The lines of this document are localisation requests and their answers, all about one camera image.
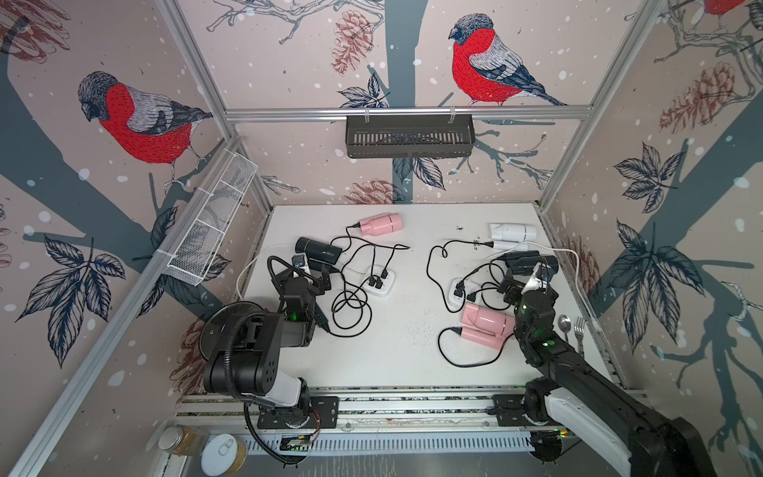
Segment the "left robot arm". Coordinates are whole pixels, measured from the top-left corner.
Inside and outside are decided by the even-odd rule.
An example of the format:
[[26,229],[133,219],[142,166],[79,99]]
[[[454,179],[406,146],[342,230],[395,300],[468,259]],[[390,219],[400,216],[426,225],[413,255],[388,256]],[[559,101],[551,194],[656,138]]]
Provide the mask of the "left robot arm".
[[287,276],[278,280],[279,309],[251,301],[224,306],[205,325],[200,349],[206,360],[206,392],[257,405],[288,425],[304,425],[312,407],[306,381],[279,369],[283,348],[303,348],[318,324],[319,280]]

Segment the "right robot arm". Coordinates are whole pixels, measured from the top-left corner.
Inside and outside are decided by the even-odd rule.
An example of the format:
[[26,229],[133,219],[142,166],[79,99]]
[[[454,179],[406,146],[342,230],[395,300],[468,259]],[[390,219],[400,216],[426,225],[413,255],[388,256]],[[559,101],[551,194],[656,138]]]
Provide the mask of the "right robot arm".
[[713,476],[697,429],[640,403],[590,366],[554,331],[556,294],[506,280],[499,287],[514,308],[514,337],[540,378],[526,385],[525,415],[571,430],[622,476]]

